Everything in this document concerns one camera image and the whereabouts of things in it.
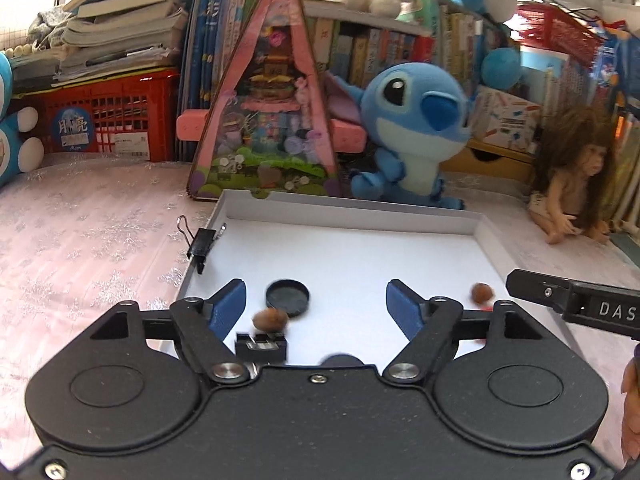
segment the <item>dollhouse illustration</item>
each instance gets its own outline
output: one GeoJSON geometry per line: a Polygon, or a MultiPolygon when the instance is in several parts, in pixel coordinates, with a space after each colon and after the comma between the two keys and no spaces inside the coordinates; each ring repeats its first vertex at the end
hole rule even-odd
{"type": "Polygon", "coordinates": [[[239,48],[225,73],[210,111],[216,124],[205,131],[190,193],[203,198],[219,196],[222,189],[338,194],[300,0],[258,0],[243,41],[252,50],[239,48]]]}

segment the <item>black bottle cap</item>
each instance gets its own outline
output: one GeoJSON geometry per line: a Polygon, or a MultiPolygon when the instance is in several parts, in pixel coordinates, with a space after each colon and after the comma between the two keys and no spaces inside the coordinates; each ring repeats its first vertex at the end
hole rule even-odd
{"type": "Polygon", "coordinates": [[[309,290],[296,280],[278,280],[267,287],[266,303],[283,310],[290,318],[297,317],[309,308],[309,290]]]}

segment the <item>blue sticker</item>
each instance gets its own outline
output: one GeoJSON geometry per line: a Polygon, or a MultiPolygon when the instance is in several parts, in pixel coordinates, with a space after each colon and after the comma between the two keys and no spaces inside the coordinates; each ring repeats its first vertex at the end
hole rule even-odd
{"type": "Polygon", "coordinates": [[[65,152],[81,152],[94,142],[92,117],[82,108],[62,108],[53,119],[51,136],[65,152]]]}

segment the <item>stitch eye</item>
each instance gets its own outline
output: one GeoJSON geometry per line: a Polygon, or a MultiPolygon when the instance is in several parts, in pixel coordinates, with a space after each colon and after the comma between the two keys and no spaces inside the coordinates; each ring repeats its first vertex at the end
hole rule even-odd
{"type": "Polygon", "coordinates": [[[400,78],[395,78],[386,84],[385,89],[382,91],[382,95],[391,104],[402,106],[402,104],[404,104],[405,88],[405,82],[400,78]]]}

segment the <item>blue gripper pad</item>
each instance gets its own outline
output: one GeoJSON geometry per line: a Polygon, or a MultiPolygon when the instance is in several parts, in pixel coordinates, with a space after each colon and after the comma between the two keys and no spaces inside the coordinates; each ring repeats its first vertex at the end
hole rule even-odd
{"type": "Polygon", "coordinates": [[[213,304],[209,329],[220,341],[231,332],[246,306],[246,285],[237,278],[228,282],[209,300],[213,304]]]}
{"type": "Polygon", "coordinates": [[[409,341],[424,326],[420,305],[427,303],[400,280],[391,280],[386,286],[386,310],[409,341]]]}

